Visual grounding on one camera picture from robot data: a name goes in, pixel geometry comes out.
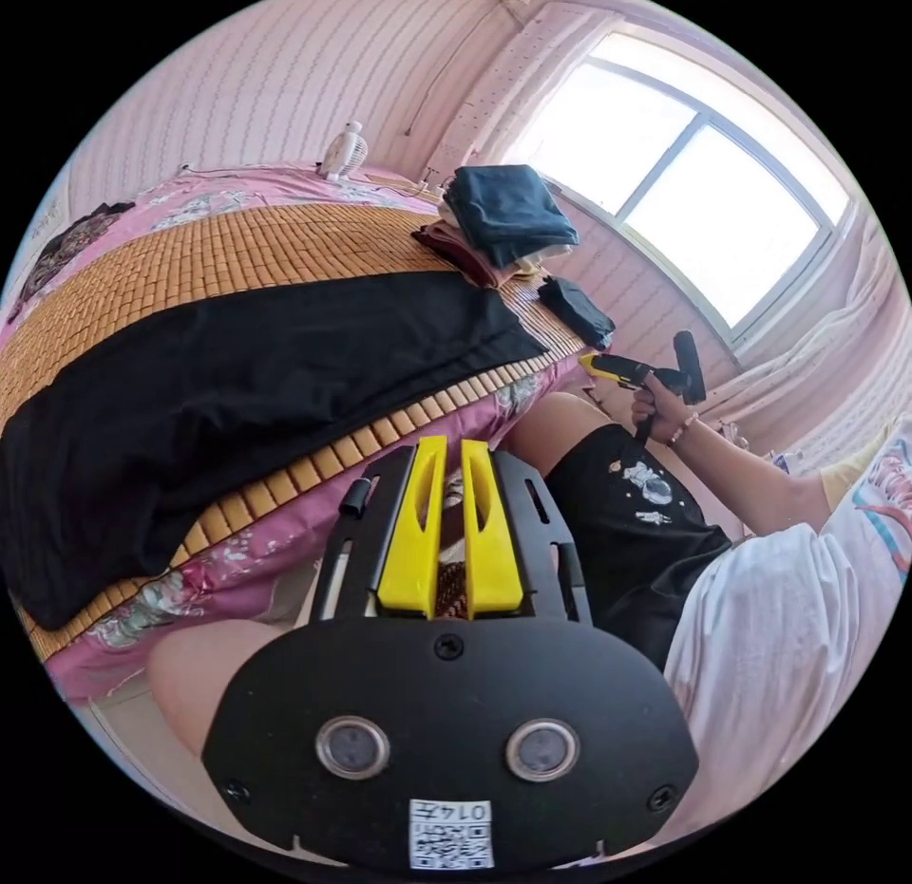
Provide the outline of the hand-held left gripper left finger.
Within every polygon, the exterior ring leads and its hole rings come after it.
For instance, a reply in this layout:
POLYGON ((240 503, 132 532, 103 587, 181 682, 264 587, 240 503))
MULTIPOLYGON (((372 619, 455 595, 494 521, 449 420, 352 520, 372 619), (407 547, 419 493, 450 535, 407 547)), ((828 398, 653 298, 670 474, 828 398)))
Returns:
POLYGON ((384 611, 434 616, 447 446, 433 436, 415 448, 377 589, 384 611))

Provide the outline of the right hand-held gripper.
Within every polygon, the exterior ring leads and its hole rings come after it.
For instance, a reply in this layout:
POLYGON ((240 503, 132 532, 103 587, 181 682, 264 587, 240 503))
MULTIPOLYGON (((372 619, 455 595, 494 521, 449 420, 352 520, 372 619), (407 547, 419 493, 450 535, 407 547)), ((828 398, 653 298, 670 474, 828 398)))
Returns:
POLYGON ((686 391, 686 375, 677 369, 653 367, 614 354, 582 355, 579 364, 590 377, 611 381, 625 389, 644 387, 645 376, 654 374, 673 394, 686 391))

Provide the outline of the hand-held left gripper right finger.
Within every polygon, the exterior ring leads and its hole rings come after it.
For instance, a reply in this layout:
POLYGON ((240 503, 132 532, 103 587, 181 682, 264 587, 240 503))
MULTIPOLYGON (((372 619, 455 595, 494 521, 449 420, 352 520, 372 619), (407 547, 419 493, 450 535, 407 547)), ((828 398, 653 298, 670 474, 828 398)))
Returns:
POLYGON ((461 443, 464 487, 465 598, 470 620, 513 613, 523 585, 491 452, 486 443, 461 443))

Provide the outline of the person's right hand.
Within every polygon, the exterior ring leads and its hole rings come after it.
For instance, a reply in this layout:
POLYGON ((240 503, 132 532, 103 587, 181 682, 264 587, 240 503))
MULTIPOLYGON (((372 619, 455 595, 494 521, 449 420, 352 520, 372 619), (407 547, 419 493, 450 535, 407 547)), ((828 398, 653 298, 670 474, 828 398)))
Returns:
POLYGON ((649 373, 634 392, 632 419, 639 442, 653 441, 671 447, 697 421, 697 413, 654 373, 649 373))

